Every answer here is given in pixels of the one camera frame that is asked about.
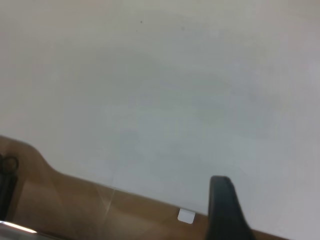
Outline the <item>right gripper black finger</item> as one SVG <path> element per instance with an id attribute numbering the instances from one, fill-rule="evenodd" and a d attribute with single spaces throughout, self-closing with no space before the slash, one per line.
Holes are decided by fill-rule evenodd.
<path id="1" fill-rule="evenodd" d="M 206 240 L 254 240 L 230 178 L 212 176 L 209 184 Z"/>

